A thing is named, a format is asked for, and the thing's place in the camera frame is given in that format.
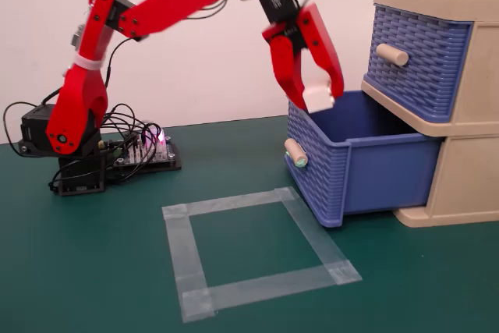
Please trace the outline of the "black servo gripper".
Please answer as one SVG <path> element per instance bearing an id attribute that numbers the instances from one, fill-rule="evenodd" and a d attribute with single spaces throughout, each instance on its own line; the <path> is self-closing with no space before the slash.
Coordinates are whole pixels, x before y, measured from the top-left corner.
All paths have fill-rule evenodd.
<path id="1" fill-rule="evenodd" d="M 301 9 L 298 0 L 259 0 L 270 23 L 262 36 L 269 44 L 274 76 L 288 99 L 305 110 L 301 77 L 301 51 L 328 75 L 334 99 L 344 93 L 338 54 L 315 3 Z"/>

